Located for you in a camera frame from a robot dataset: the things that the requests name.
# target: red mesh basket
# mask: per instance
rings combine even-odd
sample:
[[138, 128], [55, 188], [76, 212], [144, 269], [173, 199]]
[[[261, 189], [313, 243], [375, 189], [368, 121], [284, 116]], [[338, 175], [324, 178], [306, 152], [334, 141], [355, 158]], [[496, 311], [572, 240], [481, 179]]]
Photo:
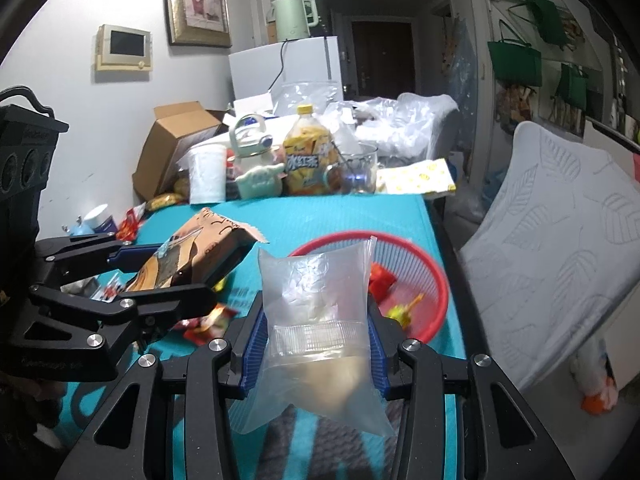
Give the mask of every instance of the red mesh basket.
[[324, 253], [372, 236], [378, 239], [373, 260], [398, 278], [391, 287], [389, 296], [379, 305], [380, 311], [386, 314], [396, 304], [408, 304], [418, 294], [424, 294], [412, 309], [408, 336], [428, 343], [444, 324], [449, 304], [449, 287], [440, 266], [409, 240], [375, 231], [343, 231], [316, 238], [297, 248], [289, 256]]

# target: framed painting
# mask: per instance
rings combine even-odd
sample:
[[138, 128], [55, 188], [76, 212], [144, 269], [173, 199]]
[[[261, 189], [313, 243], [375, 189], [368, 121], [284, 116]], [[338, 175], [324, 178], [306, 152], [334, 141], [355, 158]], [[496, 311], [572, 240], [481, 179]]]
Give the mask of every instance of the framed painting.
[[231, 46], [226, 0], [166, 0], [169, 44]]

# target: clear plastic container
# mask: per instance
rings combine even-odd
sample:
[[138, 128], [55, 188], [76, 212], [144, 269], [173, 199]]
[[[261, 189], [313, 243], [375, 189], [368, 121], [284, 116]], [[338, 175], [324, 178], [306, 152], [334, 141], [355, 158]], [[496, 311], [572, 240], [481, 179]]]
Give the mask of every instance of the clear plastic container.
[[289, 194], [329, 193], [324, 182], [327, 167], [338, 162], [331, 132], [313, 117], [313, 105], [298, 105], [299, 118], [287, 134], [286, 184]]

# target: green tote bag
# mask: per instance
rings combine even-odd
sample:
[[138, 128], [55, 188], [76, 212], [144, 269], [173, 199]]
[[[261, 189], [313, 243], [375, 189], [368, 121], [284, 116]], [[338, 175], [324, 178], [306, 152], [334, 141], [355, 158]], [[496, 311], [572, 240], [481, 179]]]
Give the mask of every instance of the green tote bag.
[[[505, 38], [502, 26], [516, 37]], [[489, 41], [489, 54], [494, 66], [495, 78], [508, 84], [542, 86], [542, 55], [539, 50], [526, 43], [503, 20], [499, 20], [500, 41]]]
[[[533, 21], [511, 11], [511, 9], [521, 6], [526, 6], [527, 9], [529, 9], [529, 12], [533, 15]], [[524, 0], [523, 4], [517, 4], [513, 7], [509, 7], [509, 13], [521, 20], [524, 20], [525, 22], [535, 25], [540, 38], [542, 38], [545, 43], [557, 45], [559, 47], [564, 47], [569, 43], [569, 40], [564, 33], [560, 12], [558, 12], [558, 8], [555, 3], [549, 0]]]
[[563, 63], [556, 95], [560, 96], [565, 103], [580, 110], [586, 110], [587, 76], [581, 74], [577, 66]]

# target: doorway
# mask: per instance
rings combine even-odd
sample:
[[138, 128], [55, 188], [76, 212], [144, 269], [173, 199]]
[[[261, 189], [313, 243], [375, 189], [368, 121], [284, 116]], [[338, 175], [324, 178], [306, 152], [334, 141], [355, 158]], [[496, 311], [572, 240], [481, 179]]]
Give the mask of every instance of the doorway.
[[397, 99], [415, 92], [411, 23], [353, 22], [358, 95]]

